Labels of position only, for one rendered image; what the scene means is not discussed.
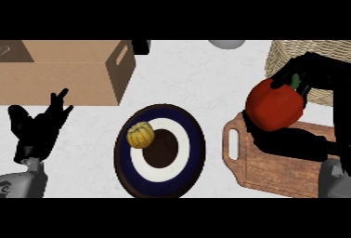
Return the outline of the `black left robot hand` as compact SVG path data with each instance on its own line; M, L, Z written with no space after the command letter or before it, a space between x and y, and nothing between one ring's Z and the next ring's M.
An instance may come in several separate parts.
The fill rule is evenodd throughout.
M66 94L66 88L58 94L49 94L48 107L35 117L29 116L20 105L8 106L10 132L17 138L13 162L17 164L29 158L39 161L48 158L58 131L73 109L72 105L63 108Z

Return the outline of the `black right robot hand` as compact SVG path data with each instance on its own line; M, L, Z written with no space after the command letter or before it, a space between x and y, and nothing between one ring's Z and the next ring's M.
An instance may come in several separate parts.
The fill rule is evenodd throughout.
M306 104L306 94L315 84L330 75L321 75L321 68L312 69L305 63L305 56L290 59L278 71L268 77L272 80L271 87L279 88L288 85L300 94L303 99L302 109ZM333 142L322 136L310 134L308 131L282 127L275 131L263 131L251 123L243 109L243 119L247 132L251 135L253 143L262 152L279 156L294 157L303 160L321 162L325 156L334 154L340 158L340 168L351 176L351 96L338 89L333 89Z

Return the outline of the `red bell pepper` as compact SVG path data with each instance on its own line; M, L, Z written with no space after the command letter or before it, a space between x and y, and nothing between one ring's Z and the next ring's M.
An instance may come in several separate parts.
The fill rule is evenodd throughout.
M244 113L263 131L288 127L302 116L303 99L288 85L271 87L272 80L263 79L250 89L244 102Z

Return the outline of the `wicker basket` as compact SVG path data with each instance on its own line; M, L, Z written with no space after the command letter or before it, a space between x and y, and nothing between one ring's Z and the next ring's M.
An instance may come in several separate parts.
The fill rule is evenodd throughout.
M310 89L308 101L331 106L334 88L351 96L351 40L274 40L265 59L265 76L297 56L305 56L312 69L321 68L321 75L330 75Z

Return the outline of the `brown wooden cutting board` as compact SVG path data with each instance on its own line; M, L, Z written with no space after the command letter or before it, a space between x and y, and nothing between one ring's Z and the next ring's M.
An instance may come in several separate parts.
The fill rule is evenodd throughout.
M321 162L263 153L240 112L223 125L222 160L240 186L288 197L318 197Z

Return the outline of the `open wooden drawer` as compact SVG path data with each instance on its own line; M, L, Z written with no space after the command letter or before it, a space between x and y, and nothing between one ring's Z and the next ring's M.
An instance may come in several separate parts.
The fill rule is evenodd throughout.
M120 104L135 67L128 40L0 40L0 105Z

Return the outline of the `small yellow squash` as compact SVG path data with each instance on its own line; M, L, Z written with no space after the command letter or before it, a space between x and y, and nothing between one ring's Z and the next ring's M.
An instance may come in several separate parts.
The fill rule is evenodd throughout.
M144 149L154 139L148 122L138 122L126 131L126 142L133 149Z

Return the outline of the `grey round object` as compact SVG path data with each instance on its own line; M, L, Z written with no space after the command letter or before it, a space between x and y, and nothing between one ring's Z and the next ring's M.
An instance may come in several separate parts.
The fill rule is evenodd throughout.
M244 40L209 40L209 43L219 49L235 49L243 45Z

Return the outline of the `blue and white plate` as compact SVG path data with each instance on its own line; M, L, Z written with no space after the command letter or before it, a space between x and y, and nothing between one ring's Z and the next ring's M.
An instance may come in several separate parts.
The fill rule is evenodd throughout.
M148 122L154 131L144 149L133 149L126 142L126 131L138 122ZM154 104L132 114L114 141L113 165L133 197L176 198L187 192L204 165L204 135L181 107Z

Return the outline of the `black object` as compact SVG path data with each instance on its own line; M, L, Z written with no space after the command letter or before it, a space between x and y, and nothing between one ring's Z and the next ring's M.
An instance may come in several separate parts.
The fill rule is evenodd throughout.
M135 55L147 55L150 50L150 41L148 40L132 40L132 52Z

